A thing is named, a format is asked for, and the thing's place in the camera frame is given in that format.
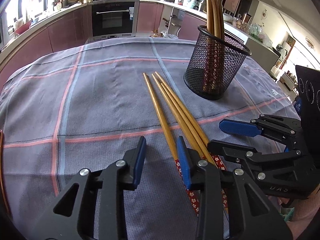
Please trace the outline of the black mesh utensil holder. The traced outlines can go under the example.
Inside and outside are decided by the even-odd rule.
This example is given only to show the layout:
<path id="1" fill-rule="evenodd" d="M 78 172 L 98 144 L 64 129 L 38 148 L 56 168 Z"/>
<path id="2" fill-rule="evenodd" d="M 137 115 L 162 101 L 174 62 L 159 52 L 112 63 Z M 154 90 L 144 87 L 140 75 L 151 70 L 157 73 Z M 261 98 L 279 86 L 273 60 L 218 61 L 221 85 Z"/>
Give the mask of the black mesh utensil holder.
<path id="1" fill-rule="evenodd" d="M 220 39 L 198 26 L 199 35 L 183 79 L 196 95 L 217 100 L 223 96 L 251 51 L 237 38 L 225 33 Z"/>

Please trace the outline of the kitchen window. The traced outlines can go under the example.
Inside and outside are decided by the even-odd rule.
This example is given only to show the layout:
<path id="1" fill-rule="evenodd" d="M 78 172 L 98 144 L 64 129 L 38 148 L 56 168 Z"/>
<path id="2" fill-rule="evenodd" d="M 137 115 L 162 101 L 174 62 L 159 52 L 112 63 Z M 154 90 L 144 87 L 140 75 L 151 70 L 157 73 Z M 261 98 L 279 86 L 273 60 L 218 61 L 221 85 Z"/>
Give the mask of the kitchen window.
<path id="1" fill-rule="evenodd" d="M 6 0 L 2 14 L 8 31 L 15 28 L 16 22 L 20 19 L 25 21 L 35 20 L 48 10 L 48 3 L 52 0 Z"/>

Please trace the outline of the grey plaid table cloth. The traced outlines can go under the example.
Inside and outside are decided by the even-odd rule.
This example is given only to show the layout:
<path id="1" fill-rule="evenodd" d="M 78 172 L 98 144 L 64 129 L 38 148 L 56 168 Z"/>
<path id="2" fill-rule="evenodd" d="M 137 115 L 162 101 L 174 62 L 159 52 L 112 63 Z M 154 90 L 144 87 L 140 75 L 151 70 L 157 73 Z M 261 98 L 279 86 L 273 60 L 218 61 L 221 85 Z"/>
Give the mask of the grey plaid table cloth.
<path id="1" fill-rule="evenodd" d="M 194 239 L 197 217 L 144 75 L 161 74 L 209 139 L 282 151 L 272 140 L 219 129 L 225 118 L 296 118 L 279 86 L 247 58 L 221 99 L 203 99 L 183 80 L 194 46 L 185 40 L 118 38 L 39 57 L 1 74 L 4 181 L 13 223 L 24 237 L 78 171 L 108 167 L 143 136 L 141 183 L 125 192 L 128 238 Z"/>

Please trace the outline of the pink bowl on counter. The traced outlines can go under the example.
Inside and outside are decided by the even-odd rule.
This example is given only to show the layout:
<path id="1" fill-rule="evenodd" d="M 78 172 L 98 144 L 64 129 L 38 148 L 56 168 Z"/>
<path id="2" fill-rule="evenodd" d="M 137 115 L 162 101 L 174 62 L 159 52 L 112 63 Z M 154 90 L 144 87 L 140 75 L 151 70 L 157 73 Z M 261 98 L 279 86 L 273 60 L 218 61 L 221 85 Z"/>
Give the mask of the pink bowl on counter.
<path id="1" fill-rule="evenodd" d="M 32 20 L 29 20 L 25 24 L 21 25 L 19 28 L 15 30 L 16 35 L 21 35 L 22 33 L 26 32 L 31 26 Z"/>

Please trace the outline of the black built-in oven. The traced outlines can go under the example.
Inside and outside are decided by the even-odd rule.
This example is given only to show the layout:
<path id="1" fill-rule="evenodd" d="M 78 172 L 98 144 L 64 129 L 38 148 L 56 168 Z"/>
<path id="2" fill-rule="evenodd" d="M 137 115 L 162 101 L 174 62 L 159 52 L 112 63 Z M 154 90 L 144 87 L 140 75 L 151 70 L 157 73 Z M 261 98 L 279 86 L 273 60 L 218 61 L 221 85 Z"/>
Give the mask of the black built-in oven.
<path id="1" fill-rule="evenodd" d="M 132 34 L 135 2 L 107 2 L 92 5 L 93 37 Z"/>

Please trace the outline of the bamboo chopstick on cloth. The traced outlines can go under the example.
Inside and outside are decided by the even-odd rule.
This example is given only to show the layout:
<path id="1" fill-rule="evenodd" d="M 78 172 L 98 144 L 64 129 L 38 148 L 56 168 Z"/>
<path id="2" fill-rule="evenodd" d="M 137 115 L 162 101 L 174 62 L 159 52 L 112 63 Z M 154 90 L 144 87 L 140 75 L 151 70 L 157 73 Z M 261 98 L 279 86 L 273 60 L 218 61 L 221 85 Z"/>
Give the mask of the bamboo chopstick on cloth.
<path id="1" fill-rule="evenodd" d="M 173 105 L 172 101 L 170 100 L 170 98 L 168 97 L 167 93 L 165 92 L 165 90 L 162 88 L 161 86 L 161 82 L 159 77 L 156 77 L 156 74 L 152 74 L 152 77 L 157 85 L 157 87 L 159 88 L 161 94 L 163 95 L 163 98 L 165 99 L 166 103 L 168 104 L 172 114 L 174 115 L 176 121 L 178 122 L 183 134 L 185 135 L 187 141 L 189 142 L 189 144 L 192 146 L 193 149 L 195 149 L 196 151 L 199 150 L 198 145 L 196 143 L 196 141 L 194 140 L 194 138 L 192 137 L 192 135 L 189 134 L 189 129 L 187 128 L 185 122 L 183 121 L 183 119 L 181 118 L 180 114 L 177 112 L 175 106 Z M 177 95 L 174 92 L 171 92 L 171 88 L 168 87 L 168 85 L 166 85 L 165 83 L 163 83 L 165 85 L 165 87 L 169 90 L 169 92 L 171 93 L 171 95 L 174 97 L 174 99 L 176 100 L 176 102 L 178 103 L 178 105 L 181 107 L 181 109 L 183 110 L 183 112 L 185 113 L 182 103 L 180 101 L 180 99 L 177 97 Z"/>
<path id="2" fill-rule="evenodd" d="M 199 150 L 197 150 L 197 151 L 198 151 L 200 157 L 202 159 L 205 158 L 208 162 L 214 163 L 214 165 L 216 167 L 220 168 L 221 170 L 226 170 L 226 167 L 225 167 L 225 165 L 224 165 L 224 163 L 223 163 L 223 161 L 221 160 L 220 157 L 218 157 L 217 155 L 212 157 L 210 155 L 210 153 L 206 149 L 205 143 L 202 141 L 202 139 L 199 136 L 198 132 L 196 131 L 196 129 L 194 128 L 194 126 L 192 125 L 192 123 L 190 122 L 190 120 L 188 119 L 186 114 L 183 112 L 181 107 L 178 105 L 178 103 L 176 102 L 174 97 L 171 95 L 169 90 L 165 87 L 165 85 L 163 83 L 161 83 L 161 86 L 165 90 L 165 92 L 167 93 L 168 97 L 170 98 L 170 100 L 172 101 L 173 105 L 175 106 L 177 112 L 180 114 L 181 118 L 185 122 L 187 128 L 189 129 L 189 134 L 192 135 L 192 137 L 196 141 L 196 143 L 198 145 L 198 148 L 199 148 Z"/>
<path id="3" fill-rule="evenodd" d="M 201 158 L 206 159 L 221 170 L 226 170 L 226 166 L 224 165 L 221 158 L 217 155 L 212 156 L 207 150 L 209 139 L 207 138 L 197 121 L 194 119 L 192 114 L 189 112 L 187 107 L 184 105 L 182 100 L 176 95 L 176 93 L 165 82 L 163 77 L 161 77 L 158 72 L 155 72 L 152 77 L 155 81 L 159 81 L 160 87 L 162 87 L 162 89 L 165 91 L 170 104 L 173 105 L 172 112 L 174 114 L 177 114 L 177 121 L 181 127 L 181 130 L 183 131 L 187 139 L 191 139 L 191 142 L 189 142 L 189 144 L 191 144 L 191 146 L 198 151 Z"/>
<path id="4" fill-rule="evenodd" d="M 164 112 L 163 112 L 163 110 L 161 108 L 161 104 L 160 104 L 160 102 L 159 102 L 159 100 L 157 98 L 156 92 L 153 89 L 153 86 L 151 84 L 149 76 L 146 73 L 143 73 L 143 76 L 144 76 L 144 80 L 146 82 L 146 85 L 147 85 L 147 88 L 148 88 L 148 91 L 149 91 L 149 94 L 150 94 L 150 97 L 151 97 L 151 101 L 152 101 L 154 109 L 156 111 L 157 118 L 159 120 L 159 123 L 161 125 L 162 131 L 164 133 L 167 145 L 169 146 L 171 155 L 172 155 L 172 157 L 174 159 L 175 166 L 176 166 L 176 168 L 177 168 L 177 170 L 179 172 L 180 177 L 182 178 L 182 170 L 181 170 L 180 162 L 178 160 L 177 148 L 176 148 L 176 144 L 174 142 L 174 137 L 172 136 L 171 130 L 170 130 L 169 125 L 167 123 L 167 120 L 166 120 L 166 117 L 164 115 Z M 185 189 L 185 191 L 186 191 L 186 193 L 188 195 L 188 198 L 190 200 L 190 203 L 192 205 L 192 208 L 193 208 L 195 214 L 197 216 L 199 216 L 200 202 L 199 202 L 199 200 L 197 198 L 196 193 L 194 193 L 193 191 L 190 191 L 188 189 Z"/>

